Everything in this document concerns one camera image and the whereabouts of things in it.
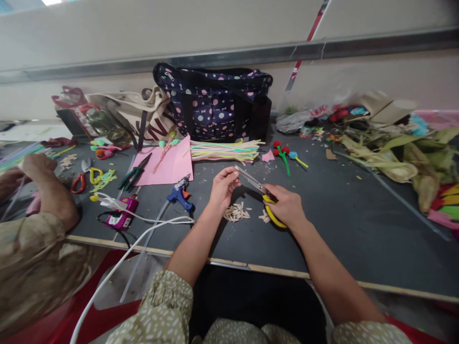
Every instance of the wooden table edge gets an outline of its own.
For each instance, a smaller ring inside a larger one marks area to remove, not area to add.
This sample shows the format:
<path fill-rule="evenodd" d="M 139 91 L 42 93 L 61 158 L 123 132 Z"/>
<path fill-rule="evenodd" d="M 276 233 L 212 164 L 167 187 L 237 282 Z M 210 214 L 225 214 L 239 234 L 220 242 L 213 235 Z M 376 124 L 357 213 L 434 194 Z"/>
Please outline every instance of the wooden table edge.
<path fill-rule="evenodd" d="M 73 235 L 69 235 L 66 238 L 71 241 L 85 243 L 85 244 L 101 245 L 101 246 L 108 246 L 108 247 L 122 248 L 122 249 L 128 248 L 126 244 L 119 243 L 119 242 L 112 241 L 112 240 L 93 239 L 93 238 L 88 238 L 84 236 L 73 236 Z M 134 248 L 134 250 L 137 250 L 137 251 L 141 251 L 142 249 L 143 249 L 143 246 L 136 246 Z M 163 250 L 159 248 L 152 248 L 152 247 L 147 247 L 147 252 L 150 252 L 153 254 L 165 255 L 165 256 L 170 256 L 173 254 L 173 251 Z M 240 262 L 236 262 L 232 260 L 225 260 L 225 259 L 219 259 L 219 258 L 208 258 L 208 262 L 225 264 L 229 266 L 235 266 L 238 268 L 246 268 L 250 271 L 270 273 L 273 275 L 295 277 L 295 278 L 302 278 L 302 279 L 308 279 L 308 280 L 311 279 L 310 275 L 307 272 L 270 268 L 270 267 L 266 267 L 262 265 L 240 263 Z M 459 303 L 459 298 L 454 297 L 454 296 L 434 294 L 434 293 L 430 293 L 426 291 L 418 291 L 418 290 L 413 290 L 413 289 L 392 287 L 392 286 L 376 284 L 376 283 L 368 283 L 368 282 L 362 282 L 362 281 L 357 281 L 357 283 L 362 288 L 366 288 L 366 289 L 391 292 L 391 293 L 401 294 L 401 295 L 416 296 L 416 297 L 420 297 L 423 299 L 430 299 L 430 300 L 436 300 L 436 301 Z"/>

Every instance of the green-handled pliers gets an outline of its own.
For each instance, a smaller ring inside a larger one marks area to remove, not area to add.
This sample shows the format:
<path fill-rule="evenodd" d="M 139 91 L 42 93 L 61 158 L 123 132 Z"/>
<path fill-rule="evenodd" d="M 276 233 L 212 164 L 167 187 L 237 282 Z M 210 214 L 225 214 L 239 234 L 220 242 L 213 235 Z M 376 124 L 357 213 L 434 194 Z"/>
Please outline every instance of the green-handled pliers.
<path fill-rule="evenodd" d="M 138 166 L 134 167 L 131 172 L 126 174 L 126 177 L 123 178 L 121 184 L 118 186 L 118 190 L 124 188 L 125 191 L 129 192 L 129 190 L 134 187 L 134 184 L 139 180 L 151 156 L 151 153 L 148 154 L 148 156 L 143 159 Z"/>

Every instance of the black pants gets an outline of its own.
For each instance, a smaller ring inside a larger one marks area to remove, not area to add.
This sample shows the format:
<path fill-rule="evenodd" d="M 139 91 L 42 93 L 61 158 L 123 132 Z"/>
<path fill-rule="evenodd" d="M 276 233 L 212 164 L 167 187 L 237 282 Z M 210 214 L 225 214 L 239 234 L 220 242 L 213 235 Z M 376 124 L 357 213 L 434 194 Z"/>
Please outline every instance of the black pants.
<path fill-rule="evenodd" d="M 217 318 L 274 324 L 302 343 L 327 343 L 322 305 L 302 279 L 206 265 L 194 288 L 190 341 L 204 338 Z"/>

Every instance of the hand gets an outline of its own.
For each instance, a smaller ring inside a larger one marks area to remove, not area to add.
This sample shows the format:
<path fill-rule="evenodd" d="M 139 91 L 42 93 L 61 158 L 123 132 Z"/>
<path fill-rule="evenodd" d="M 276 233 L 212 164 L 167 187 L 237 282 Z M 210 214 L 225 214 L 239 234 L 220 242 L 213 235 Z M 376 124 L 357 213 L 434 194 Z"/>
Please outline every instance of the hand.
<path fill-rule="evenodd" d="M 231 194 L 234 189 L 240 186 L 238 177 L 239 172 L 234 167 L 227 167 L 217 174 L 212 184 L 209 204 L 214 205 L 220 211 L 228 208 L 231 202 Z"/>
<path fill-rule="evenodd" d="M 274 215 L 287 225 L 290 229 L 298 223 L 307 221 L 303 206 L 301 205 L 301 197 L 297 193 L 288 191 L 279 185 L 265 184 L 266 189 L 277 198 L 276 204 L 270 204 L 265 201 L 273 211 Z"/>
<path fill-rule="evenodd" d="M 21 184 L 21 180 L 24 176 L 24 172 L 22 172 L 19 167 L 13 167 L 0 176 L 0 184 L 16 189 Z"/>
<path fill-rule="evenodd" d="M 57 162 L 47 158 L 44 154 L 27 154 L 22 162 L 22 171 L 34 180 L 43 174 L 53 173 L 57 167 Z"/>

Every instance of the scissors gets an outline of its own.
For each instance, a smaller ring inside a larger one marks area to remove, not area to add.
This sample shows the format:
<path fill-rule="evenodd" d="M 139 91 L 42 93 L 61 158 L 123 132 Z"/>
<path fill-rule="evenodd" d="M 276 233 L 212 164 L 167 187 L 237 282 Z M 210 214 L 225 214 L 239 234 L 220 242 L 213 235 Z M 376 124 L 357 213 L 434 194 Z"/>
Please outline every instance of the scissors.
<path fill-rule="evenodd" d="M 253 178 L 250 174 L 245 172 L 244 170 L 240 169 L 238 166 L 234 166 L 236 170 L 240 173 L 242 177 L 247 179 L 247 181 L 255 186 L 255 188 L 260 191 L 263 194 L 263 200 L 266 201 L 269 204 L 276 204 L 277 199 L 273 194 L 271 194 L 264 186 L 263 184 L 259 183 L 258 180 Z M 270 207 L 267 205 L 265 206 L 266 212 L 268 213 L 269 218 L 280 228 L 287 228 L 286 225 L 284 225 L 282 222 L 280 222 L 273 214 L 272 210 Z"/>
<path fill-rule="evenodd" d="M 148 156 L 143 159 L 138 166 L 134 167 L 131 172 L 126 174 L 126 177 L 123 178 L 121 184 L 118 186 L 118 190 L 124 188 L 129 192 L 129 190 L 134 187 L 134 184 L 139 180 L 140 175 L 143 173 L 143 171 L 145 171 L 145 166 L 148 164 L 151 156 L 151 153 L 148 154 Z"/>
<path fill-rule="evenodd" d="M 80 194 L 86 189 L 86 180 L 85 180 L 86 172 L 89 172 L 89 175 L 90 175 L 89 181 L 93 185 L 98 184 L 100 182 L 100 176 L 104 174 L 104 172 L 102 170 L 94 168 L 94 167 L 91 167 L 91 159 L 90 158 L 87 158 L 86 160 L 83 160 L 81 162 L 81 168 L 83 170 L 83 173 L 80 174 L 74 180 L 74 182 L 72 183 L 72 187 L 70 189 L 74 194 Z M 94 179 L 94 171 L 99 172 L 99 175 L 97 176 L 96 179 Z M 81 182 L 81 187 L 80 187 L 79 190 L 77 190 L 78 182 Z"/>

